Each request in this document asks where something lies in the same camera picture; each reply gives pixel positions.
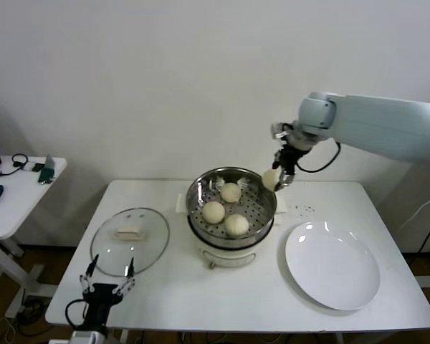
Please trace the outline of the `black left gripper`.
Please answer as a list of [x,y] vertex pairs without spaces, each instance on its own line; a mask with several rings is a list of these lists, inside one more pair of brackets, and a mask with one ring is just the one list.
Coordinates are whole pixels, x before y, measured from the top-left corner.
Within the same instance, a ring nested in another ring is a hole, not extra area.
[[86,272],[80,275],[83,300],[87,303],[87,313],[81,328],[106,328],[110,309],[120,302],[118,293],[129,293],[135,286],[134,258],[125,269],[125,281],[121,285],[92,283],[99,254],[88,264]]

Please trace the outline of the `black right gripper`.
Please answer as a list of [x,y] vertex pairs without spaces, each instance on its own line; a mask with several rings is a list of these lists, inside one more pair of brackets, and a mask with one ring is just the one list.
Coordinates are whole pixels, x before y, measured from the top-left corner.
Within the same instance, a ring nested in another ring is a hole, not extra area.
[[275,191],[282,190],[294,181],[295,166],[304,155],[305,152],[303,150],[291,145],[284,145],[275,153],[272,163],[272,169],[277,170]]

